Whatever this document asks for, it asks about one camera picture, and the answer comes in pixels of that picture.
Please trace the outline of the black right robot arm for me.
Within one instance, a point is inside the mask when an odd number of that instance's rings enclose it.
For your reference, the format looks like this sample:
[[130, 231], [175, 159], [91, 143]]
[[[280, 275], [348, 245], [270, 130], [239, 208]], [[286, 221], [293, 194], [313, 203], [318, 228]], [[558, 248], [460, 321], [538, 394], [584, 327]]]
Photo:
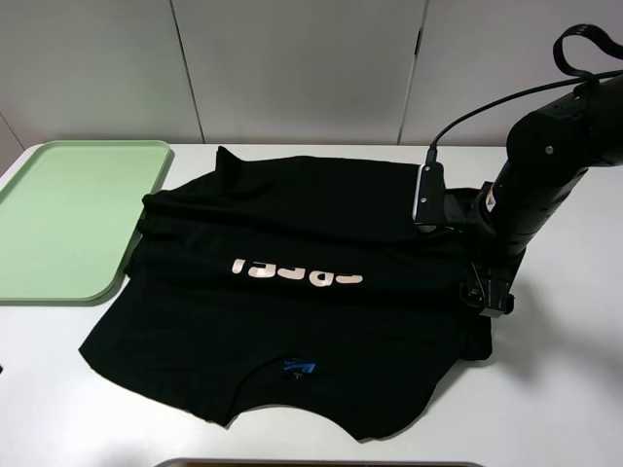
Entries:
[[588, 169], [622, 163], [622, 79], [580, 85], [530, 112], [511, 128], [506, 154], [472, 204], [473, 274], [461, 288], [488, 317], [513, 310], [510, 288], [527, 245]]

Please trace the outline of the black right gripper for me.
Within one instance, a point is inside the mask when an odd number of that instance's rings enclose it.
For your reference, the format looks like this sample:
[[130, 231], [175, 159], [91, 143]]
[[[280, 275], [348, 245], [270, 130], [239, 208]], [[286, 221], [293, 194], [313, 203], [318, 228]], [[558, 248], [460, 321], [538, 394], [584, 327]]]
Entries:
[[515, 281], [526, 250], [507, 257], [484, 257], [475, 247], [461, 246], [467, 264], [465, 279], [459, 285], [458, 296], [474, 315], [499, 318], [513, 312], [515, 296], [511, 287]]

